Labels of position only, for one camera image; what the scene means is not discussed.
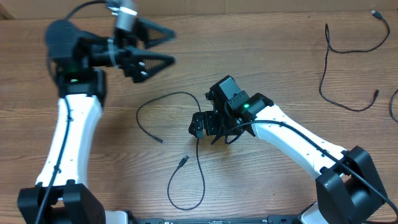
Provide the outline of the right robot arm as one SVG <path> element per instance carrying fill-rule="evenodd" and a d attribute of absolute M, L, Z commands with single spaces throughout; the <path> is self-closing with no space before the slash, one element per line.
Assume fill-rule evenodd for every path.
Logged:
<path fill-rule="evenodd" d="M 261 93 L 249 96 L 231 76 L 205 95 L 210 111 L 193 114 L 189 133 L 214 141 L 243 133 L 267 141 L 289 156 L 315 181 L 317 199 L 288 223 L 370 223 L 388 198 L 370 154 L 359 146 L 347 150 L 313 134 L 289 118 Z"/>

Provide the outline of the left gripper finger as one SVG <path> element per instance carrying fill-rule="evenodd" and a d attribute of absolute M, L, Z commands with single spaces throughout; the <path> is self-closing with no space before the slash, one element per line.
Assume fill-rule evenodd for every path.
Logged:
<path fill-rule="evenodd" d="M 127 77 L 131 77 L 134 83 L 142 83 L 175 63 L 175 58 L 170 55 L 134 47 L 128 50 Z"/>
<path fill-rule="evenodd" d="M 146 49 L 163 44 L 175 38 L 175 31 L 145 18 L 136 20 L 136 36 L 144 43 Z"/>

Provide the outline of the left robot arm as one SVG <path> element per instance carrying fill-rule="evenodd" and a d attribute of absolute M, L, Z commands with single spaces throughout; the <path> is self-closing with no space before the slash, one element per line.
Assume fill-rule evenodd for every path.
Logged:
<path fill-rule="evenodd" d="M 111 37 L 77 28 L 69 19 L 46 30 L 47 65 L 58 89 L 58 119 L 36 183 L 21 189 L 17 206 L 26 223 L 134 223 L 129 210 L 107 211 L 89 191 L 87 168 L 106 98 L 105 67 L 141 83 L 175 59 L 152 48 L 175 32 L 144 18 L 117 22 Z"/>

